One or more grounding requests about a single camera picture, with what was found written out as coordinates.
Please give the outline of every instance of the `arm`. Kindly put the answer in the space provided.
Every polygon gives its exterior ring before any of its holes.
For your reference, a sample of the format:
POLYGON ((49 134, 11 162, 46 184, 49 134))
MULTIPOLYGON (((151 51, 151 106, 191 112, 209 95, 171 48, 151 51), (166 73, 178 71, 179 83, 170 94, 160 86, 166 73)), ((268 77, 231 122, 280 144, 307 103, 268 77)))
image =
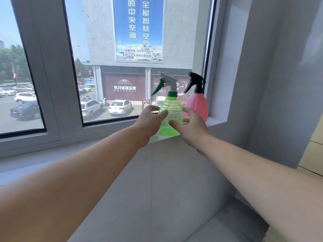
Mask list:
POLYGON ((288 241, 322 241, 323 178, 261 158, 208 134, 202 118, 184 108, 188 125, 170 122, 256 211, 288 241))
POLYGON ((0 187, 0 241, 67 241, 158 131, 168 112, 154 110, 148 106, 133 126, 0 187))

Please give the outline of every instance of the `truck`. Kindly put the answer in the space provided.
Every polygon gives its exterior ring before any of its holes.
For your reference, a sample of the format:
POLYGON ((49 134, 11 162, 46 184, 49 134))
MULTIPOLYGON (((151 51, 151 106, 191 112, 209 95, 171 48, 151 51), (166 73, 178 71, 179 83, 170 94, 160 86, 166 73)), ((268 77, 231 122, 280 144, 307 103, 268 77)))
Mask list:
POLYGON ((94 79, 85 79, 85 85, 87 85, 89 87, 95 87, 94 79))

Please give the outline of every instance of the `finger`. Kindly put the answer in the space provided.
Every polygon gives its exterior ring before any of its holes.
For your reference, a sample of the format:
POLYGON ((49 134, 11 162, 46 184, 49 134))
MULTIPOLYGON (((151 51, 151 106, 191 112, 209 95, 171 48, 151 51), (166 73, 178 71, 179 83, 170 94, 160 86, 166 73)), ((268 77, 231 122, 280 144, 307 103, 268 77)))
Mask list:
POLYGON ((189 116, 193 116, 197 114, 192 108, 189 108, 189 107, 183 107, 183 111, 188 113, 189 116))
POLYGON ((191 119, 190 117, 184 117, 183 118, 183 122, 190 123, 190 119, 191 119))
POLYGON ((169 125, 174 128, 175 130, 177 130, 179 133, 182 133, 183 130, 183 125, 181 125, 180 123, 178 123, 177 121, 169 121, 169 125))
POLYGON ((158 111, 160 108, 156 105, 148 105, 144 111, 151 112, 151 111, 158 111))
POLYGON ((168 115, 168 110, 163 110, 162 112, 160 112, 158 114, 158 117, 160 118, 160 120, 162 121, 163 119, 165 119, 168 115))

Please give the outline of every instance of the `parking lot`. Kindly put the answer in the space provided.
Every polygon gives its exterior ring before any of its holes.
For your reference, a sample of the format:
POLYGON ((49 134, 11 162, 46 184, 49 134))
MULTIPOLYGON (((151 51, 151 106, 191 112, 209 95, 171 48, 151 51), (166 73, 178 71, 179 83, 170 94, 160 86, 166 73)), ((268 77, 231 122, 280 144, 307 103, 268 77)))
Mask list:
MULTIPOLYGON (((96 99, 95 88, 91 88, 91 92, 85 94, 89 95, 91 99, 96 99)), ((10 116, 10 109, 18 106, 18 103, 14 100, 14 97, 3 97, 0 98, 0 134, 10 133, 23 130, 32 130, 32 129, 42 129, 43 123, 41 119, 16 119, 10 116)), ((141 105, 133 105, 131 110, 128 112, 127 116, 135 116, 141 113, 141 105)), ((84 122, 93 122, 93 121, 102 121, 113 118, 125 117, 124 115, 120 116, 111 116, 109 114, 109 106, 103 105, 102 111, 95 113, 91 118, 84 118, 84 122)))

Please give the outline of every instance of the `pink spray bottle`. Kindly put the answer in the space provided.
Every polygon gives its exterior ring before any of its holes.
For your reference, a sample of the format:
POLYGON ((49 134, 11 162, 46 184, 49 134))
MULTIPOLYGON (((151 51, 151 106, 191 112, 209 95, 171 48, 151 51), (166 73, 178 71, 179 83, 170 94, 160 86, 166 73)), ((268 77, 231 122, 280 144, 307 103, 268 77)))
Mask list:
MULTIPOLYGON (((203 77, 200 75, 189 72, 188 75, 191 77, 190 82, 185 89, 184 93, 187 93, 193 85, 196 85, 194 89, 193 95, 188 100, 186 107, 190 107, 194 109, 206 122, 207 117, 209 115, 209 109, 207 106, 207 101, 203 95, 203 84, 205 83, 203 77)), ((184 117, 188 117, 189 115, 184 112, 184 117)))

